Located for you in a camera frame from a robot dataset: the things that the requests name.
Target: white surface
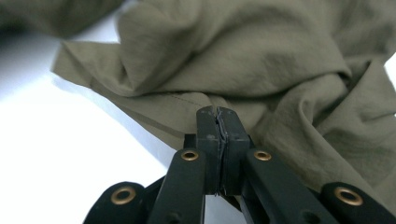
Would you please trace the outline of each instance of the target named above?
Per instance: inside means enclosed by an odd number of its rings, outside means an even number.
[[[76,40],[118,41],[117,13]],[[57,38],[0,36],[0,223],[82,223],[105,189],[149,185],[175,152],[107,99],[62,80],[50,67]],[[396,83],[396,57],[387,63]],[[205,223],[244,223],[207,197]]]

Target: gray fabric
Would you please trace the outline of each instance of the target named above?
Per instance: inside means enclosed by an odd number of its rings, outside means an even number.
[[[146,0],[120,43],[65,42],[54,72],[104,95],[181,148],[206,105],[313,189],[357,186],[396,214],[396,2]]]
[[[97,21],[123,0],[1,0],[0,29],[30,28],[70,36]]]

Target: khaki garment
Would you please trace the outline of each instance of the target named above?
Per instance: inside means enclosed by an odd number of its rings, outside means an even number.
[[[73,35],[124,0],[0,0],[0,30],[29,28],[56,36]]]
[[[396,214],[396,2],[146,0],[120,43],[65,42],[53,71],[99,92],[175,149],[206,105],[313,189],[342,181]]]

